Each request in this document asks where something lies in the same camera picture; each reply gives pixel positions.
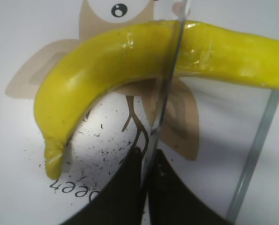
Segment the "owl eye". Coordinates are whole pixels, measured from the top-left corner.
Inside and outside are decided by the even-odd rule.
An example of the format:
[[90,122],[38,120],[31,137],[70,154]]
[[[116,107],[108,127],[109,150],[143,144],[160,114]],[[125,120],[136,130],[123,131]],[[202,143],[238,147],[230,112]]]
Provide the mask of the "owl eye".
[[125,4],[116,4],[111,9],[111,14],[114,17],[123,17],[128,11],[128,8]]

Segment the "knife blade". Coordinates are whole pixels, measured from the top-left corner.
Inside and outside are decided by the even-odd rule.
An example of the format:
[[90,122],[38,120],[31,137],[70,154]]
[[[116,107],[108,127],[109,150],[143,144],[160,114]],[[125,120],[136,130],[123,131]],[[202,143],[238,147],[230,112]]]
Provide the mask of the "knife blade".
[[173,25],[170,44],[167,48],[167,52],[165,55],[165,60],[162,67],[163,76],[161,80],[157,80],[156,82],[156,86],[157,86],[156,89],[158,91],[157,103],[156,103],[154,119],[151,127],[150,141],[145,154],[145,159],[143,161],[141,185],[143,185],[143,182],[147,176],[148,171],[152,167],[154,157],[156,155],[156,148],[160,136],[161,124],[164,118],[166,102],[170,91],[175,64],[178,58],[181,38],[183,35],[186,15],[188,15],[188,11],[189,11],[189,1],[183,0],[181,2],[181,7],[179,9],[178,19],[175,20]]

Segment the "printed owl illustration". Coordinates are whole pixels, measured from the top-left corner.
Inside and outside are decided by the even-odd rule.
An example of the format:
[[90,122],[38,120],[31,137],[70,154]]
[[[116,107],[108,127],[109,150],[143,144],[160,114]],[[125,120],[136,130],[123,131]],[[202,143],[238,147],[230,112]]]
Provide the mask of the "printed owl illustration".
[[[5,90],[6,95],[12,98],[34,99],[44,78],[66,54],[87,39],[107,30],[154,20],[155,5],[159,1],[106,0],[101,4],[98,0],[83,0],[80,11],[79,39],[55,41],[36,52],[16,72]],[[178,9],[179,2],[172,4],[171,10],[175,14]],[[155,95],[151,91],[154,82],[154,80],[135,82],[114,90],[126,96],[129,107],[129,118],[122,131],[133,119],[138,130],[133,146],[136,145],[140,133],[143,132],[146,141],[143,152],[146,150],[149,136],[136,116],[133,100],[134,96],[141,96],[151,125],[156,103]],[[160,139],[186,159],[197,158],[199,115],[196,100],[189,88],[177,78],[173,79]]]

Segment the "yellow banana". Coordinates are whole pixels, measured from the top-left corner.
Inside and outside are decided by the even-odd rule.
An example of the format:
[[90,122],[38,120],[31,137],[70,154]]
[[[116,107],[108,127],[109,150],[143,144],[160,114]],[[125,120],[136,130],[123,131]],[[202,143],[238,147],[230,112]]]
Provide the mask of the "yellow banana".
[[[173,21],[112,30],[88,40],[53,68],[34,103],[49,178],[60,177],[68,138],[100,97],[123,84],[161,76],[172,30]],[[178,76],[279,88],[279,41],[187,21],[176,71]]]

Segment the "tree branch illustration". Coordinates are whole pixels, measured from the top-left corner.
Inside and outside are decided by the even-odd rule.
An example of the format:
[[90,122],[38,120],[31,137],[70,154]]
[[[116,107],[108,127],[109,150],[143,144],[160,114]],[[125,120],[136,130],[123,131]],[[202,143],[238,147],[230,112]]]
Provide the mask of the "tree branch illustration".
[[140,134],[143,133],[144,138],[145,138],[145,145],[144,145],[144,148],[143,148],[143,151],[142,151],[142,158],[143,158],[147,149],[148,149],[148,144],[149,144],[149,140],[150,140],[149,135],[148,135],[148,132],[146,131],[144,125],[141,123],[140,119],[138,118],[138,116],[135,113],[135,110],[134,110],[134,96],[126,96],[126,99],[127,99],[127,104],[128,104],[128,108],[129,108],[129,116],[128,116],[128,119],[127,119],[124,127],[122,128],[122,132],[125,131],[128,124],[130,123],[130,120],[133,119],[133,121],[136,125],[136,128],[137,128],[137,132],[136,132],[136,136],[135,136],[135,139],[133,141],[133,144],[132,144],[131,148],[135,148]]

